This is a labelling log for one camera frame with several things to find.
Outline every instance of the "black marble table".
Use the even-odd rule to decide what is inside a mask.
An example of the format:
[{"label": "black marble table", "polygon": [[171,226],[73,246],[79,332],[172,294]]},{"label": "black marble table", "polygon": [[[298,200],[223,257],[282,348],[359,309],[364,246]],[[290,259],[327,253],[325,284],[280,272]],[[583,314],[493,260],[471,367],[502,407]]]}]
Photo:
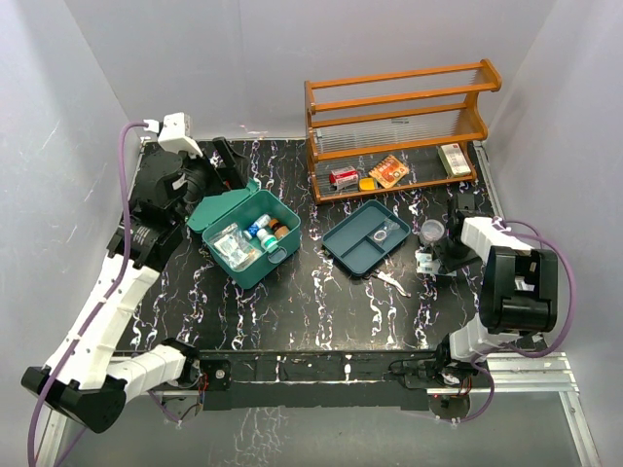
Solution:
[{"label": "black marble table", "polygon": [[[213,154],[210,143],[202,144]],[[304,141],[240,141],[234,147],[250,157],[252,176],[262,188],[300,216],[300,250],[244,291],[212,261],[201,238],[188,230],[160,282],[126,328],[120,350],[148,350],[167,337],[200,350],[422,350],[434,348],[474,315],[482,265],[464,268],[456,277],[417,274],[416,234],[426,219],[443,222],[446,202],[458,192],[473,193],[478,208],[492,213],[482,176],[474,184],[377,197],[412,227],[412,235],[381,264],[381,270],[411,293],[404,298],[379,279],[349,276],[326,256],[322,235],[366,199],[315,205]],[[470,151],[477,164],[473,148]],[[417,174],[416,166],[410,168]]]}]

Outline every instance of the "green storage box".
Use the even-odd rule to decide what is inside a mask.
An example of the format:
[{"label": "green storage box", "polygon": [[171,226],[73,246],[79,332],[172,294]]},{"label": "green storage box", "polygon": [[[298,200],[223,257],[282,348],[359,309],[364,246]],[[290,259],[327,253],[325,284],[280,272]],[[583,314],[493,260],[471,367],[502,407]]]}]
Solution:
[{"label": "green storage box", "polygon": [[[207,241],[233,223],[246,229],[264,213],[277,218],[290,232],[279,240],[279,248],[270,254],[262,249],[260,240],[253,238],[251,244],[262,252],[261,256],[246,269],[232,270],[219,253],[207,245]],[[246,188],[242,190],[231,190],[217,197],[204,198],[187,225],[192,231],[202,234],[212,258],[243,289],[253,287],[301,246],[299,216],[271,192],[260,190],[253,180],[249,180]]]}]

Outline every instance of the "box lid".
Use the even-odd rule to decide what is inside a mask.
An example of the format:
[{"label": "box lid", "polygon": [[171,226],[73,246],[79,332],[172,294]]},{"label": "box lid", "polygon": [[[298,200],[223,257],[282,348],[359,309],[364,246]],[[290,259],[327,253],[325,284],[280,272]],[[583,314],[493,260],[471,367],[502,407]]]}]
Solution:
[{"label": "box lid", "polygon": [[241,190],[230,190],[215,197],[205,197],[195,208],[186,225],[200,234],[259,190],[258,183],[249,179],[249,183]]}]

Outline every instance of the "black and white robotic arm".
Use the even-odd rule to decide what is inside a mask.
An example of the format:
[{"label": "black and white robotic arm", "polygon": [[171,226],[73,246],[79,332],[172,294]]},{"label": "black and white robotic arm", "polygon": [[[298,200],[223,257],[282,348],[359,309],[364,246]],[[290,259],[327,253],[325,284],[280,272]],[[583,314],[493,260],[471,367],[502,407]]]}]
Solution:
[{"label": "black and white robotic arm", "polygon": [[[117,228],[101,273],[71,330],[44,367],[29,367],[21,384],[41,394],[48,376],[59,365],[74,340],[71,357],[61,366],[46,402],[95,433],[108,429],[124,405],[168,381],[192,383],[199,375],[198,353],[190,345],[167,339],[151,351],[123,363],[110,364],[113,352],[134,310],[158,280],[166,262],[182,242],[182,229],[205,196],[246,185],[245,159],[224,138],[214,146],[222,159],[214,167],[190,136],[191,122],[183,113],[162,123],[145,121],[165,149],[150,155],[137,172],[129,201],[131,245],[126,274],[116,293],[104,294],[115,281],[123,261],[124,225]],[[80,337],[79,330],[98,303],[95,319]]]},{"label": "black and white robotic arm", "polygon": [[441,272],[479,260],[486,265],[479,312],[443,339],[432,367],[435,372],[455,369],[460,376],[461,371],[473,373],[472,361],[484,361],[506,343],[554,329],[558,258],[512,236],[499,220],[483,216],[472,195],[450,199],[447,231],[433,247]]}]

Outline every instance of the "gray wall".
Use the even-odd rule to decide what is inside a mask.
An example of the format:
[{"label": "gray wall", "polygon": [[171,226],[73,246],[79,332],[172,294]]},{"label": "gray wall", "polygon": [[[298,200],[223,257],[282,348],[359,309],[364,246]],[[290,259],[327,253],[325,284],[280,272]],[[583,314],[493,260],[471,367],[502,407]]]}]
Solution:
[{"label": "gray wall", "polygon": [[195,135],[303,136],[303,82],[490,58],[505,80],[553,0],[66,0],[128,116]]},{"label": "gray wall", "polygon": [[487,145],[506,216],[540,226],[574,266],[578,314],[564,350],[605,466],[623,458],[621,44],[620,1],[559,1]]},{"label": "gray wall", "polygon": [[0,57],[0,458],[21,466],[34,398],[19,380],[55,350],[98,275],[121,212],[127,120],[60,0],[0,2]]}]

